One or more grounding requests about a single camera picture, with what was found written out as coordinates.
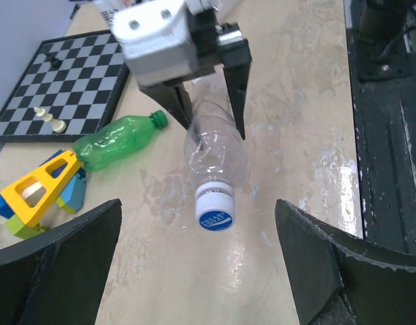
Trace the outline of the Pocari Sweat white cap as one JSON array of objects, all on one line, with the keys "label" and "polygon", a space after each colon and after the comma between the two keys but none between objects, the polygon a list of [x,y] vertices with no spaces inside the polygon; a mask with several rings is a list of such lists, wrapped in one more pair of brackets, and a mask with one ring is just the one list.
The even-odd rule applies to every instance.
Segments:
[{"label": "Pocari Sweat white cap", "polygon": [[195,192],[195,219],[205,230],[227,230],[235,222],[235,190],[223,181],[208,181]]}]

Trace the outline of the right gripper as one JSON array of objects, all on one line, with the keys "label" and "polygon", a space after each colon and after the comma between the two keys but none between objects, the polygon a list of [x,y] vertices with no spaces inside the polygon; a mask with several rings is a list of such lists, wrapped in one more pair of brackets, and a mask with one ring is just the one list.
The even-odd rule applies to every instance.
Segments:
[{"label": "right gripper", "polygon": [[[237,23],[218,23],[213,9],[198,14],[187,11],[187,23],[195,45],[197,65],[186,79],[212,74],[218,65],[223,67],[235,124],[245,140],[244,108],[252,63],[248,40]],[[182,81],[139,85],[139,90],[161,105],[188,131],[193,120],[193,106]]]}]

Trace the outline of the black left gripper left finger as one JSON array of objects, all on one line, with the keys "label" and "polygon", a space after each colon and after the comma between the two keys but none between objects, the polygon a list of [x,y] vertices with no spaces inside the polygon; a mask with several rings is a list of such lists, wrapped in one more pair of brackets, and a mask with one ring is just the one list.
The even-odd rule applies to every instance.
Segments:
[{"label": "black left gripper left finger", "polygon": [[0,324],[94,324],[122,223],[109,200],[0,250]]}]

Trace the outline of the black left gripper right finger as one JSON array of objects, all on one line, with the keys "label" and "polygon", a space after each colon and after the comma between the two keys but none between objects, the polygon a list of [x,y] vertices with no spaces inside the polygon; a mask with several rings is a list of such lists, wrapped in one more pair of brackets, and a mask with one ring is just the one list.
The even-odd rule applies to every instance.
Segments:
[{"label": "black left gripper right finger", "polygon": [[286,200],[277,234],[301,324],[416,324],[416,256],[370,243]]}]

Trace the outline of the green plastic bottle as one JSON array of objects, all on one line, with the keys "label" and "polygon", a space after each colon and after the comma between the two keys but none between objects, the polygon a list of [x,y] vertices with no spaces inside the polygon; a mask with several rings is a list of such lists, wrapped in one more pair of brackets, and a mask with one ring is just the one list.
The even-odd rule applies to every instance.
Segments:
[{"label": "green plastic bottle", "polygon": [[86,170],[99,171],[140,151],[167,126],[168,119],[162,110],[148,116],[126,115],[95,134],[78,139],[72,149]]}]

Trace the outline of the clear Pocari Sweat bottle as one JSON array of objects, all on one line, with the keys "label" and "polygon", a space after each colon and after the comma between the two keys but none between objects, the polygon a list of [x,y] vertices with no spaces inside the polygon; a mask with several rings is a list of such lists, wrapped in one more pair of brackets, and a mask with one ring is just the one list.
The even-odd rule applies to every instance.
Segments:
[{"label": "clear Pocari Sweat bottle", "polygon": [[195,189],[223,183],[234,197],[248,181],[249,164],[227,89],[200,80],[193,90],[193,118],[184,145],[191,183]]}]

